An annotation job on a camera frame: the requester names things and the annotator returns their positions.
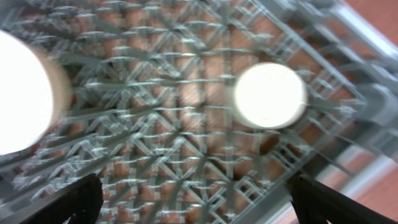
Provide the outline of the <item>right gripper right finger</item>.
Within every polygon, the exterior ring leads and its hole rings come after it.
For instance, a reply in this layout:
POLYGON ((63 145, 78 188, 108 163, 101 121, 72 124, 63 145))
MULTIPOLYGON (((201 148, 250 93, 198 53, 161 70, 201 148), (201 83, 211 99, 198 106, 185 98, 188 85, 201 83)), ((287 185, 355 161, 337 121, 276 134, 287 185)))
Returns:
POLYGON ((289 180, 289 192, 300 224, 397 224, 307 175, 289 180))

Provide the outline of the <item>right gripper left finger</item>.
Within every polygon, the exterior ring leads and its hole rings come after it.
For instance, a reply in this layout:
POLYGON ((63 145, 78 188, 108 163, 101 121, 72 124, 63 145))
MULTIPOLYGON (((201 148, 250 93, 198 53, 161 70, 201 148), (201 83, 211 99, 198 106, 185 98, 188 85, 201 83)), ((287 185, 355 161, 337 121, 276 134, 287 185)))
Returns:
POLYGON ((12 216, 16 224, 95 224, 103 205, 100 178, 89 174, 12 216))

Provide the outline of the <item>white cup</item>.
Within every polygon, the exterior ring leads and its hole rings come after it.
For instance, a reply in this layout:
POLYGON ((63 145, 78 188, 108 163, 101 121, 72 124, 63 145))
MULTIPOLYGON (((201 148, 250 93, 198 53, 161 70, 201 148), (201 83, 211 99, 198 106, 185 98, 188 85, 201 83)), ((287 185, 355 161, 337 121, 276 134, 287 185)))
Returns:
POLYGON ((286 128, 302 117, 308 100, 303 79, 279 63, 258 63, 247 68, 231 89, 234 117, 250 128, 286 128))

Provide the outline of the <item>white bowl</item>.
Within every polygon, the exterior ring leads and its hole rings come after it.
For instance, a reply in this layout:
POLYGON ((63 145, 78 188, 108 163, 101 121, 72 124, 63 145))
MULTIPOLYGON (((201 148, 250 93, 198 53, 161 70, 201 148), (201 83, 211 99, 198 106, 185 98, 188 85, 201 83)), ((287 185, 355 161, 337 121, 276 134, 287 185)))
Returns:
POLYGON ((66 115, 72 86, 47 55, 1 32, 1 154, 33 146, 66 115))

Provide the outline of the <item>grey dishwasher rack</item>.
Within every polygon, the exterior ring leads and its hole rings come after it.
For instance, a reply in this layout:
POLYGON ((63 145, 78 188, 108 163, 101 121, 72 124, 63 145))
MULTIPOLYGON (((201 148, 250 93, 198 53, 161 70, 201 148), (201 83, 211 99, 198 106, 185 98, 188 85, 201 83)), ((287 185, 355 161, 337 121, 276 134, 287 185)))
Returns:
POLYGON ((1 222, 96 174, 96 223, 296 222, 289 180, 349 194, 397 159, 397 46, 344 1, 2 1, 1 31, 66 72, 66 115, 1 157, 1 222), (305 82, 282 129, 231 89, 279 63, 305 82))

